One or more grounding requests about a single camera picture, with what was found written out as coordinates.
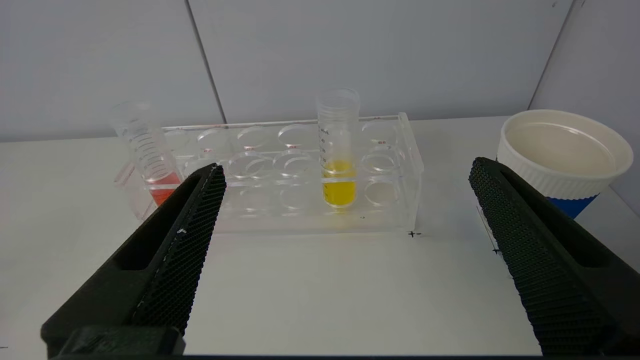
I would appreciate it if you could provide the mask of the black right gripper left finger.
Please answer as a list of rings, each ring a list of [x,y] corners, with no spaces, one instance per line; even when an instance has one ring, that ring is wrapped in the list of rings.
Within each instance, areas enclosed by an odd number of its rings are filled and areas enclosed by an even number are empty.
[[[219,164],[190,174],[41,326],[47,357],[180,356],[226,188]]]

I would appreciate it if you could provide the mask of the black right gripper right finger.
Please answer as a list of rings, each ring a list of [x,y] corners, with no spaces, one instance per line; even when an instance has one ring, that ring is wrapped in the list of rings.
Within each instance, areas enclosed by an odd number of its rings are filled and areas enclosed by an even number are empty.
[[[640,276],[507,166],[468,177],[545,356],[638,356]]]

